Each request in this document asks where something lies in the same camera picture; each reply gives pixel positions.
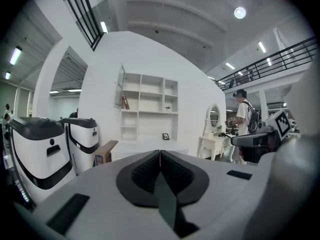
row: pillar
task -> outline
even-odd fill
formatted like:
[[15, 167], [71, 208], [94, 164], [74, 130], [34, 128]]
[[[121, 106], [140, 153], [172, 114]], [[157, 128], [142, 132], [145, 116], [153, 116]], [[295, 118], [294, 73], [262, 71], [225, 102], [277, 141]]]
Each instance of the pillar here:
[[52, 47], [51, 51], [46, 57], [35, 86], [32, 117], [49, 116], [48, 108], [51, 87], [59, 64], [68, 47], [69, 45], [67, 41], [62, 39]]
[[268, 106], [266, 100], [266, 94], [264, 90], [259, 90], [260, 104], [261, 104], [261, 119], [262, 121], [268, 118]]
[[32, 90], [29, 91], [28, 104], [26, 106], [26, 117], [27, 118], [29, 117], [29, 109], [30, 109], [31, 99], [32, 99]]
[[13, 106], [13, 114], [14, 114], [14, 115], [17, 115], [17, 114], [18, 114], [18, 106], [19, 106], [19, 99], [20, 99], [20, 90], [21, 90], [21, 88], [18, 87], [18, 88], [16, 89], [16, 92], [15, 92], [14, 106]]

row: man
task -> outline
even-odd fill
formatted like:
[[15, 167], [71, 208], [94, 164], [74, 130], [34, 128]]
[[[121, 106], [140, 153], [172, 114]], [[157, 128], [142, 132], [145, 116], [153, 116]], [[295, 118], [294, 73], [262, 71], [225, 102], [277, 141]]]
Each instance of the man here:
[[5, 120], [5, 133], [4, 133], [4, 138], [8, 141], [9, 140], [9, 127], [8, 127], [8, 122], [10, 122], [10, 115], [6, 113], [4, 115], [4, 120]]
[[[236, 119], [235, 121], [232, 122], [232, 125], [238, 125], [239, 136], [248, 135], [249, 134], [248, 125], [250, 124], [251, 110], [249, 109], [249, 105], [246, 103], [249, 103], [251, 107], [252, 105], [247, 100], [247, 92], [244, 89], [239, 89], [236, 91], [236, 93], [233, 94], [233, 97], [235, 97], [235, 101], [236, 103], [239, 104], [239, 107], [238, 107], [238, 112], [236, 113]], [[247, 162], [244, 161], [241, 150], [239, 150], [238, 152], [238, 149], [235, 148], [234, 151], [236, 154], [235, 153], [233, 154], [237, 156], [236, 163], [238, 161], [238, 163], [242, 165], [246, 165]]]
[[69, 118], [78, 118], [78, 109], [76, 109], [76, 112], [72, 112], [70, 115], [69, 115]]
[[9, 114], [9, 112], [10, 112], [9, 109], [10, 109], [9, 104], [5, 105], [5, 111], [4, 111], [3, 115]]

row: white robot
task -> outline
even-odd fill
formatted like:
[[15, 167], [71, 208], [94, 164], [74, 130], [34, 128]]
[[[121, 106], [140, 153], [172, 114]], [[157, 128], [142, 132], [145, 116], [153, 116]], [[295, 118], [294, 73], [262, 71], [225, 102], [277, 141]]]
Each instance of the white robot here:
[[77, 175], [94, 165], [93, 153], [99, 148], [98, 126], [93, 119], [64, 118], [66, 144]]
[[76, 177], [60, 123], [48, 118], [15, 117], [8, 125], [12, 161], [36, 205]]

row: fluorescent light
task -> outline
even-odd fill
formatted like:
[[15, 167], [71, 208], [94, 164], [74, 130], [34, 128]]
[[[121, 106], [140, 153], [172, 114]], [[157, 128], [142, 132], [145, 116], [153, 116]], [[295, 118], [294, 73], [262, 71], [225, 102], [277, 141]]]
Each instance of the fluorescent light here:
[[243, 19], [246, 16], [247, 11], [243, 7], [237, 7], [234, 9], [233, 14], [237, 19]]
[[263, 53], [265, 53], [266, 49], [265, 49], [264, 45], [262, 44], [262, 42], [258, 42], [258, 45], [260, 46], [260, 48], [263, 51]]
[[267, 58], [267, 59], [266, 59], [266, 61], [268, 62], [269, 66], [271, 66], [271, 65], [272, 65], [272, 63], [271, 63], [271, 61], [270, 61], [270, 59], [269, 59], [269, 58]]
[[21, 51], [22, 51], [22, 48], [20, 48], [19, 46], [14, 48], [14, 51], [13, 51], [11, 59], [10, 59], [10, 63], [12, 65], [16, 64], [17, 59], [19, 58], [19, 55], [21, 54]]
[[71, 93], [81, 92], [81, 89], [68, 90], [68, 92], [71, 92]]
[[229, 68], [231, 68], [232, 70], [234, 70], [235, 69], [235, 67], [234, 66], [232, 66], [230, 63], [226, 63], [226, 65], [229, 67]]
[[100, 24], [101, 24], [103, 32], [104, 33], [108, 33], [106, 23], [104, 21], [101, 21]]
[[9, 71], [4, 74], [4, 78], [7, 80], [9, 80], [10, 77], [11, 77], [11, 73]]

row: white vanity table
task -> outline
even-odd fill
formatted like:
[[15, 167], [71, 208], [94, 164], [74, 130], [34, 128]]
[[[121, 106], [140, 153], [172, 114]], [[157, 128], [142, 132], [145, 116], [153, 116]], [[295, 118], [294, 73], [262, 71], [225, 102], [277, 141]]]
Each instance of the white vanity table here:
[[234, 152], [235, 146], [231, 144], [230, 138], [219, 137], [219, 134], [221, 134], [221, 132], [215, 132], [212, 137], [200, 137], [201, 146], [197, 156], [198, 158], [205, 158], [204, 149], [211, 150], [211, 160], [215, 160], [217, 155], [220, 155], [221, 158], [224, 153], [224, 149], [228, 146], [231, 146], [232, 148], [230, 151], [230, 162], [232, 162], [232, 154]]
[[216, 104], [212, 104], [208, 111], [207, 117], [205, 119], [205, 129], [203, 136], [200, 137], [200, 149], [197, 154], [198, 158], [206, 158], [204, 157], [204, 149], [211, 150], [211, 160], [215, 160], [217, 155], [222, 157], [224, 153], [224, 149], [228, 146], [231, 146], [230, 150], [230, 162], [232, 162], [232, 154], [234, 152], [235, 146], [231, 144], [231, 139], [228, 137], [219, 137], [223, 131], [218, 131], [216, 126], [212, 126], [211, 124], [211, 113], [215, 112], [218, 114], [218, 122], [216, 126], [223, 125], [221, 122], [220, 109]]

